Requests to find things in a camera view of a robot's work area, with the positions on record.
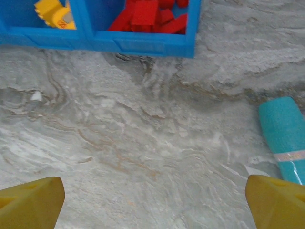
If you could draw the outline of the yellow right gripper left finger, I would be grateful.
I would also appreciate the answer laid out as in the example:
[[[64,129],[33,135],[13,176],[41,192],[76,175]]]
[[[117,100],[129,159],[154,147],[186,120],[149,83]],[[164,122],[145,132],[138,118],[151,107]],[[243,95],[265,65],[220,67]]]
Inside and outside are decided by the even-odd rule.
[[[60,177],[0,190],[0,229],[54,229],[65,200]]]

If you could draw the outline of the teal cylindrical object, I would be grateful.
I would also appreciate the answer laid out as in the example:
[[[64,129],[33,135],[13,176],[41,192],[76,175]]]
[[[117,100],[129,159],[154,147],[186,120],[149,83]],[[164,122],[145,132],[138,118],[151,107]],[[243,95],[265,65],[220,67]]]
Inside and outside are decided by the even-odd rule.
[[[305,185],[305,118],[291,97],[259,106],[263,136],[285,181]]]

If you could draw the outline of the blue bin with red legos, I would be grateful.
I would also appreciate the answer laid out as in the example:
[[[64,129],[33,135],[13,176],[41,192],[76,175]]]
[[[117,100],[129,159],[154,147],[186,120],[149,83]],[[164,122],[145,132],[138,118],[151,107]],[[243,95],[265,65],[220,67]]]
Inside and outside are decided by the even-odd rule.
[[[202,0],[173,7],[175,17],[187,15],[185,35],[109,31],[126,0],[77,0],[90,50],[142,56],[193,58]]]

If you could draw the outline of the blue bin with yellow legos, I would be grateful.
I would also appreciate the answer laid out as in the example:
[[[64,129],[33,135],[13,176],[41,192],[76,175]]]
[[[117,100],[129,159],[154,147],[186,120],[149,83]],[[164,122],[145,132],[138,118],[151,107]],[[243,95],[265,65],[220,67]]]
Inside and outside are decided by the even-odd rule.
[[[48,27],[34,11],[38,0],[0,0],[0,45],[91,50],[81,14],[82,0],[68,0],[76,30]]]

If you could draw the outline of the yellow rounded lego brick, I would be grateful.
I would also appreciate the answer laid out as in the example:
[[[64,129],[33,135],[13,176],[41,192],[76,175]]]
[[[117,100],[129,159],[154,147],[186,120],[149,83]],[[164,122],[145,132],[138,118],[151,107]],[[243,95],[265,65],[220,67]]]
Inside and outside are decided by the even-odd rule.
[[[35,12],[46,25],[60,28],[58,21],[67,13],[69,0],[39,0],[34,4]]]

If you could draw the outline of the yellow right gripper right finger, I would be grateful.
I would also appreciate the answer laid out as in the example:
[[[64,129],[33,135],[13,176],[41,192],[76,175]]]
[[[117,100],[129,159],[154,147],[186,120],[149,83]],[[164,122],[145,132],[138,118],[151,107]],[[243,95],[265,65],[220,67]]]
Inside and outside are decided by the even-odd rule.
[[[250,175],[245,197],[257,229],[305,229],[305,186]]]

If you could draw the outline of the red lego brick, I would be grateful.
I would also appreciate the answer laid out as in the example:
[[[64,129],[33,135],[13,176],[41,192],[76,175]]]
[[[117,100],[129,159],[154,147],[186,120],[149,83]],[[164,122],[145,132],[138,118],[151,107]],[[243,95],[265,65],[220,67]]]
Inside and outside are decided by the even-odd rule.
[[[164,9],[160,11],[160,24],[167,24],[175,19],[174,14],[170,9]]]
[[[137,0],[134,5],[132,26],[155,26],[160,23],[158,0]]]
[[[179,16],[177,19],[165,24],[162,28],[163,33],[167,34],[185,34],[187,26],[187,14]]]
[[[114,22],[108,28],[108,31],[131,31],[131,19],[133,12],[128,10],[123,10],[119,16],[114,20]]]

